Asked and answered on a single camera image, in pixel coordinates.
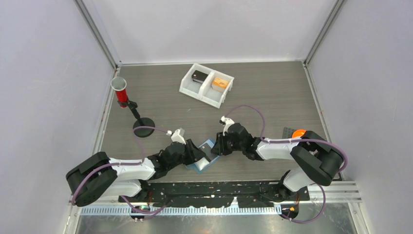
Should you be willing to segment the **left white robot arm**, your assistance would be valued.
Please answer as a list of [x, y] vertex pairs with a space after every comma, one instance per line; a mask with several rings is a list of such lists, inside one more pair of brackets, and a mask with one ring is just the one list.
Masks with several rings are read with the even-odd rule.
[[212, 161], [204, 148], [191, 139], [172, 142], [158, 153], [143, 159], [125, 160], [98, 152], [66, 174], [72, 192], [71, 204], [84, 207], [101, 197], [127, 196], [138, 202], [149, 197], [149, 180], [159, 179], [179, 165], [201, 171]]

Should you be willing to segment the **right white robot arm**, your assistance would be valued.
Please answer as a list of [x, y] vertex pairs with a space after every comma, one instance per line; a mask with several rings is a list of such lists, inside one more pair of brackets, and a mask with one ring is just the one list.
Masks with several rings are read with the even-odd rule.
[[239, 123], [217, 133], [211, 151], [220, 156], [239, 151], [250, 160], [294, 160], [298, 168], [285, 173], [278, 186], [284, 200], [291, 200], [298, 190], [314, 183], [329, 186], [345, 164], [343, 153], [313, 131], [289, 139], [262, 139]]

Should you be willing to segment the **blue leather card holder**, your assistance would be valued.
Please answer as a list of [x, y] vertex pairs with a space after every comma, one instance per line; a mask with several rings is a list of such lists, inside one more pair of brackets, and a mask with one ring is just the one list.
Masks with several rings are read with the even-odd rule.
[[209, 166], [211, 166], [215, 161], [217, 161], [220, 156], [217, 154], [213, 154], [211, 152], [212, 147], [215, 144], [215, 140], [209, 138], [204, 143], [202, 143], [198, 149], [201, 150], [205, 155], [201, 156], [201, 159], [197, 162], [194, 162], [190, 165], [187, 165], [186, 168], [188, 170], [193, 170], [198, 174], [204, 172]]

